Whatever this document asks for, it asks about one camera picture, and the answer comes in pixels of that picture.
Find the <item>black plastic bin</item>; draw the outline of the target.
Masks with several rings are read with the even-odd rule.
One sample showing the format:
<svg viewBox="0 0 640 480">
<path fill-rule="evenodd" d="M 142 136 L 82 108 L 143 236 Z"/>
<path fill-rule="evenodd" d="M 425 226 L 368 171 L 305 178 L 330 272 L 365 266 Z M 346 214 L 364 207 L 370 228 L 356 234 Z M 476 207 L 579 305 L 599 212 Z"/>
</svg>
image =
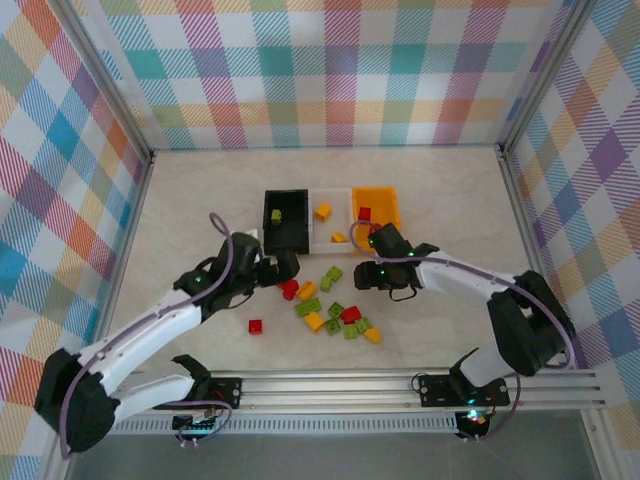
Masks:
<svg viewBox="0 0 640 480">
<path fill-rule="evenodd" d="M 273 209 L 282 212 L 282 224 L 272 228 Z M 263 248 L 267 255 L 281 250 L 307 255 L 309 251 L 309 200 L 307 189 L 266 190 L 263 206 Z"/>
</svg>

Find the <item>orange plastic bin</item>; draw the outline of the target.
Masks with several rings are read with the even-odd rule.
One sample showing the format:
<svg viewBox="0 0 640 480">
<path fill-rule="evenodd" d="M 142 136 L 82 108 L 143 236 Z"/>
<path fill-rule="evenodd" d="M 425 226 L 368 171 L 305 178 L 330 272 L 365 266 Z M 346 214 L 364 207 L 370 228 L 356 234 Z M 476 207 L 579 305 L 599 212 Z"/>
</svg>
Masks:
<svg viewBox="0 0 640 480">
<path fill-rule="evenodd" d="M 360 219 L 360 210 L 365 208 L 370 210 L 367 217 L 370 222 L 381 226 L 392 223 L 401 230 L 402 220 L 394 187 L 353 187 L 351 200 L 355 220 Z"/>
</svg>

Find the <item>white plastic bin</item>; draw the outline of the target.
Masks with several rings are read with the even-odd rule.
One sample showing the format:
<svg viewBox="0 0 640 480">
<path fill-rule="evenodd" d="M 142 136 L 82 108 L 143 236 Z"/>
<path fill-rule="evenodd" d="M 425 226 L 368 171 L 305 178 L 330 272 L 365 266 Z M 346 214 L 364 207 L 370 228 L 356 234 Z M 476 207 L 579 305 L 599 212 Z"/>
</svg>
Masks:
<svg viewBox="0 0 640 480">
<path fill-rule="evenodd" d="M 309 251 L 312 255 L 350 254 L 354 247 L 349 238 L 349 228 L 354 222 L 350 188 L 312 188 L 309 200 Z M 321 203 L 328 203 L 332 213 L 325 222 L 318 221 L 314 211 Z M 347 243 L 331 242 L 331 234 L 341 232 L 348 238 Z"/>
</svg>

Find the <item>aluminium table side rail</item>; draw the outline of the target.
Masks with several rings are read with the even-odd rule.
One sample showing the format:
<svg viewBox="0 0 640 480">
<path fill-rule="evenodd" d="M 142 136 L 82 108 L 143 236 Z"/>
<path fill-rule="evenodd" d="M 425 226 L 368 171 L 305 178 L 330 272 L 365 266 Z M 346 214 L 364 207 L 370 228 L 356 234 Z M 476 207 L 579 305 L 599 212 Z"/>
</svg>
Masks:
<svg viewBox="0 0 640 480">
<path fill-rule="evenodd" d="M 543 265 L 540 253 L 534 243 L 533 234 L 529 228 L 527 220 L 527 212 L 523 206 L 509 159 L 502 151 L 501 146 L 494 147 L 494 153 L 499 166 L 500 173 L 506 188 L 507 196 L 511 204 L 512 212 L 515 217 L 516 225 L 523 244 L 524 252 L 527 258 L 529 269 L 543 274 Z"/>
<path fill-rule="evenodd" d="M 141 213 L 144 208 L 145 199 L 151 183 L 157 155 L 158 150 L 152 149 L 150 151 L 149 158 L 144 164 L 141 181 L 134 197 L 133 207 L 130 210 L 126 228 L 124 229 L 121 249 L 119 256 L 116 258 L 112 280 L 109 282 L 106 290 L 107 296 L 101 307 L 100 315 L 98 316 L 93 329 L 90 331 L 91 344 L 102 341 L 109 334 Z"/>
</svg>

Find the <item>wide aluminium mounting rail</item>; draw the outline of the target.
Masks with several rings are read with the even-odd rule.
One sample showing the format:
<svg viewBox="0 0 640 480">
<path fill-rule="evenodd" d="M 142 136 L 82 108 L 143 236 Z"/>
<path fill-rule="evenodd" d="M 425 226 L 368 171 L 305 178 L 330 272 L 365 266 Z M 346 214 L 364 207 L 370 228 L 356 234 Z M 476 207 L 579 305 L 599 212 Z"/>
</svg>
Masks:
<svg viewBox="0 0 640 480">
<path fill-rule="evenodd" d="M 531 378 L 506 378 L 511 403 L 493 407 L 422 407 L 417 391 L 420 374 L 407 370 L 325 372 L 202 372 L 169 363 L 156 371 L 135 371 L 121 383 L 107 378 L 77 387 L 72 396 L 86 411 L 104 410 L 117 421 L 147 410 L 194 410 L 208 401 L 213 377 L 242 379 L 241 403 L 235 412 L 387 413 L 401 410 L 463 411 L 602 408 L 604 393 L 595 373 L 588 370 L 542 371 Z"/>
</svg>

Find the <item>aluminium frame post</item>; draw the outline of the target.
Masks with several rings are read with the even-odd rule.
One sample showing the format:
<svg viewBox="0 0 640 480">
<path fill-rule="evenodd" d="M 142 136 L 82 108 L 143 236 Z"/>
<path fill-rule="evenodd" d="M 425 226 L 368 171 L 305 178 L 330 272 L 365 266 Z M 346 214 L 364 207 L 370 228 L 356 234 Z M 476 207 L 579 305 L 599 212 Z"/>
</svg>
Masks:
<svg viewBox="0 0 640 480">
<path fill-rule="evenodd" d="M 152 163 L 155 151 L 146 141 L 138 122 L 126 104 L 125 97 L 119 91 L 72 1 L 46 0 L 46 2 L 70 37 L 81 59 L 86 63 L 87 70 L 120 122 L 123 131 L 134 145 L 134 149 L 147 163 Z"/>
<path fill-rule="evenodd" d="M 567 1 L 567 6 L 562 2 L 559 11 L 559 14 L 562 14 L 561 21 L 553 21 L 549 31 L 551 38 L 545 39 L 538 50 L 532 64 L 536 69 L 533 73 L 528 73 L 524 93 L 514 101 L 509 118 L 498 137 L 496 146 L 502 154 L 510 153 L 524 135 L 547 89 L 597 3 L 597 0 Z"/>
</svg>

